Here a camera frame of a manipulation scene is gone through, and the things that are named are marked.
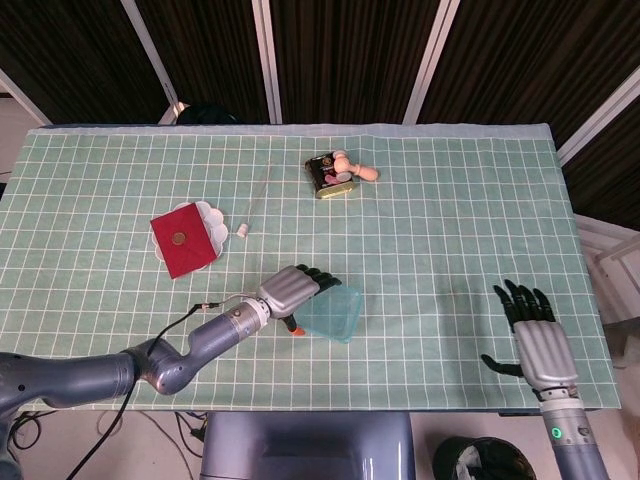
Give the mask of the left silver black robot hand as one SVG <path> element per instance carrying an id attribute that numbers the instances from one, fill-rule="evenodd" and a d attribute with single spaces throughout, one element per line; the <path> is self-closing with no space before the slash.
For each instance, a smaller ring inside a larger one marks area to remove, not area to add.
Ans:
<path id="1" fill-rule="evenodd" d="M 328 272 L 298 264 L 263 281 L 256 294 L 266 302 L 272 319 L 281 320 L 291 334 L 302 335 L 304 330 L 295 320 L 295 311 L 312 297 L 341 284 Z"/>

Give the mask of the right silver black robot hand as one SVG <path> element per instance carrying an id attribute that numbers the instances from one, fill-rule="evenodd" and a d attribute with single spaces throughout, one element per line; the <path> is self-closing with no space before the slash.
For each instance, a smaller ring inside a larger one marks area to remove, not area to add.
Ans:
<path id="1" fill-rule="evenodd" d="M 516 341 L 518 362 L 499 363 L 483 354 L 493 372 L 526 380 L 539 401 L 578 396 L 578 373 L 568 338 L 547 296 L 505 280 L 493 287 Z"/>

